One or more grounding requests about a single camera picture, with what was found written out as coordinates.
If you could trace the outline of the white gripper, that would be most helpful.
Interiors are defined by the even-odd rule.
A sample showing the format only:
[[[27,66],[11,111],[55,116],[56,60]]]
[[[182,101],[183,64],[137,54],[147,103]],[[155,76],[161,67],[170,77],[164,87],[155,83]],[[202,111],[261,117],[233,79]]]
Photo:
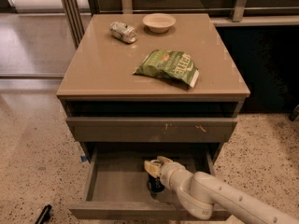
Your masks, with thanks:
[[[176,190],[192,176],[183,165],[164,156],[157,156],[157,160],[144,161],[144,169],[152,177],[160,177],[161,183],[171,190]]]

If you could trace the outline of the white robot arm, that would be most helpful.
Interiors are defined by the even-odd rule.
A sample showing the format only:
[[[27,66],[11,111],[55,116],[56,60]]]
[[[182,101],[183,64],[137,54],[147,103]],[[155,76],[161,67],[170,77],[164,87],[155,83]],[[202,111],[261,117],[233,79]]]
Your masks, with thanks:
[[[245,224],[299,224],[299,220],[247,193],[204,173],[191,173],[182,164],[164,156],[144,161],[146,172],[173,190],[180,204],[194,217],[210,219],[215,204]]]

